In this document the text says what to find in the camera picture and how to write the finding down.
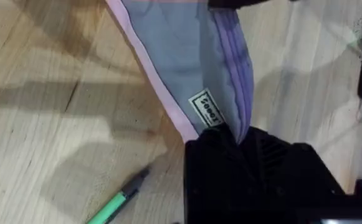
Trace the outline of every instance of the wooden surface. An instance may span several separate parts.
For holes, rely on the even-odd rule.
[[[362,1],[240,12],[253,125],[312,143],[351,190],[362,154]],[[153,170],[116,223],[183,221],[183,144],[103,1],[0,0],[0,223],[83,223]]]

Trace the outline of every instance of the green pen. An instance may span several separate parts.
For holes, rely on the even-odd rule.
[[[149,167],[144,168],[135,175],[119,193],[117,193],[88,224],[107,224],[110,223],[120,210],[139,192],[142,182],[149,174]]]

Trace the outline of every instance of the fabric label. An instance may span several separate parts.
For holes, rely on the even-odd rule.
[[[217,126],[224,122],[224,118],[207,88],[192,96],[189,102],[207,127]]]

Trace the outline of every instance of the purple fabric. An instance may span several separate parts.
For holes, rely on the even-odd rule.
[[[213,15],[236,92],[242,123],[237,139],[241,141],[247,133],[251,119],[254,86],[251,62],[236,11],[216,11]]]
[[[243,126],[245,126],[245,120],[246,117],[244,116],[245,113],[245,103],[244,103],[244,96],[243,96],[243,89],[242,89],[242,83],[239,77],[239,71],[238,71],[238,67],[236,64],[236,61],[234,60],[234,56],[233,56],[233,51],[232,51],[232,47],[231,47],[231,40],[229,38],[229,31],[227,28],[227,24],[225,24],[225,17],[226,17],[226,12],[224,11],[215,11],[212,13],[214,20],[216,22],[217,25],[217,29],[219,31],[219,36],[221,39],[221,45],[222,45],[222,49],[224,51],[224,55],[225,55],[225,61],[226,61],[226,65],[228,67],[229,73],[231,74],[231,78],[232,78],[232,82],[233,82],[233,86],[235,88],[235,93],[236,93],[236,103],[238,105],[238,109],[239,109],[239,116],[240,116],[240,120],[241,120],[241,130],[239,130],[239,135],[235,136],[235,138],[237,139],[237,141],[242,141],[243,139]]]

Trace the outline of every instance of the pink fabric edge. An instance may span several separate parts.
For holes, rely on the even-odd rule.
[[[141,40],[133,30],[128,11],[125,9],[125,6],[121,0],[107,0],[107,4],[114,13],[118,23],[120,23],[121,28],[135,49],[135,52],[138,55],[143,68],[145,69],[151,85],[155,89],[156,94],[163,104],[164,109],[167,111],[169,118],[174,123],[175,128],[181,134],[182,140],[187,142],[188,140],[197,139],[199,135],[197,134],[189,119],[178,106],[177,102],[175,102],[174,98],[164,86],[164,83],[161,81],[155,67],[153,66],[153,63],[149,58],[145,46],[143,46]]]

